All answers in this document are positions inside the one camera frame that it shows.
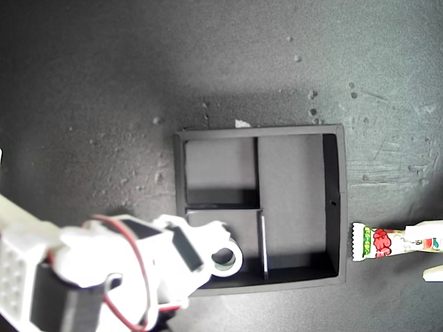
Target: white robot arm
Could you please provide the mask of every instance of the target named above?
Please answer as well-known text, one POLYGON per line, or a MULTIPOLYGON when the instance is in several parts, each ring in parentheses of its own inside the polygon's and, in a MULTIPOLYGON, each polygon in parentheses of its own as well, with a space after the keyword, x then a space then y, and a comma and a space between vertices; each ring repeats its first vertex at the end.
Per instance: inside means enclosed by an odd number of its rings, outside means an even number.
POLYGON ((0 196, 0 234, 0 314, 20 332, 149 331, 159 312, 242 266, 219 221, 93 216, 59 228, 0 196), (233 252, 226 265, 212 258, 222 248, 233 252))

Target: speck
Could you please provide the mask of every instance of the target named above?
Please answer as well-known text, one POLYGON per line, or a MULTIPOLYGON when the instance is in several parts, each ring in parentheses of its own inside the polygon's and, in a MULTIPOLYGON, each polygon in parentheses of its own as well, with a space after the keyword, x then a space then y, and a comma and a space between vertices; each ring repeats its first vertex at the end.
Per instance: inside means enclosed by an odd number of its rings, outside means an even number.
POLYGON ((311 90, 310 92, 308 92, 307 97, 310 100, 313 100, 316 96, 318 95, 318 92, 315 90, 311 90))
POLYGON ((159 184, 163 180, 163 174, 161 172, 155 173, 154 182, 159 184))
POLYGON ((425 178, 421 178, 421 179, 419 180, 419 183, 420 183, 420 185, 421 185, 422 187, 425 187, 425 186, 427 186, 427 185, 429 184, 429 181, 426 180, 425 178))
POLYGON ((243 120, 235 119, 235 128, 251 128, 251 124, 243 120))
POLYGON ((161 118, 156 116, 154 119, 152 119, 152 124, 153 125, 159 125, 161 124, 161 118))

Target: black cardboard box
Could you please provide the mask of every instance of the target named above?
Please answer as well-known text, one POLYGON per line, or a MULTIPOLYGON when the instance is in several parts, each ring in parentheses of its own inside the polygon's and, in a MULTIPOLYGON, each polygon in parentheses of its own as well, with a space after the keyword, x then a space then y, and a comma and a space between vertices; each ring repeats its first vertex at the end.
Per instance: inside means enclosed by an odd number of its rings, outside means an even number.
POLYGON ((178 215, 225 222, 244 255, 236 275, 196 295, 345 281, 343 126, 187 131, 174 148, 178 215))

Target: candy wrapper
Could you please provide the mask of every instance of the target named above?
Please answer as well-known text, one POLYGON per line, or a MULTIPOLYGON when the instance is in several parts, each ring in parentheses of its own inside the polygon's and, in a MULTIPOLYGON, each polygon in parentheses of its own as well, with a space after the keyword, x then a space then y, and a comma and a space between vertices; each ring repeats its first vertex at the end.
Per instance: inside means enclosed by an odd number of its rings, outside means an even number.
POLYGON ((430 239, 405 238, 404 230, 371 228, 362 223, 354 223, 352 229, 352 260, 393 256, 413 251, 442 252, 440 237, 430 239))

